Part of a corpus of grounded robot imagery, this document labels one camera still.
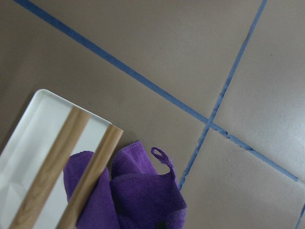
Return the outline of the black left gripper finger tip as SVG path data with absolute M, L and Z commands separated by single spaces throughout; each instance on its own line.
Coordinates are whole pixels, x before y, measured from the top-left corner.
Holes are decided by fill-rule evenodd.
M 157 223 L 157 229 L 167 229 L 166 223 L 164 221 Z

